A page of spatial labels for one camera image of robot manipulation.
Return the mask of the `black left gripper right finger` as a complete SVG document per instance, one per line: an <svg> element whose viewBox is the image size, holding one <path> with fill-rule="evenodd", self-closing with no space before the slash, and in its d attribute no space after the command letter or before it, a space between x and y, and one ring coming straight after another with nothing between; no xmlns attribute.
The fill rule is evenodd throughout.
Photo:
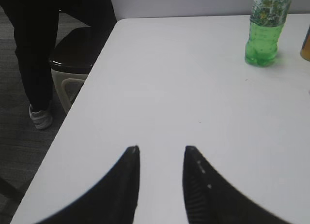
<svg viewBox="0 0 310 224"><path fill-rule="evenodd" d="M284 224L226 181L195 146L186 146L183 196L190 224Z"/></svg>

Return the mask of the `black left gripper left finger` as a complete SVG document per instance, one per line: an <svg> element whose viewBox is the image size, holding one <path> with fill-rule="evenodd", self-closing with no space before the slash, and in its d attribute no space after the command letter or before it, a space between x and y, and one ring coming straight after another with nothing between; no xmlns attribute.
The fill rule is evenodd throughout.
<svg viewBox="0 0 310 224"><path fill-rule="evenodd" d="M140 149L128 147L100 181L43 224L131 224L140 190Z"/></svg>

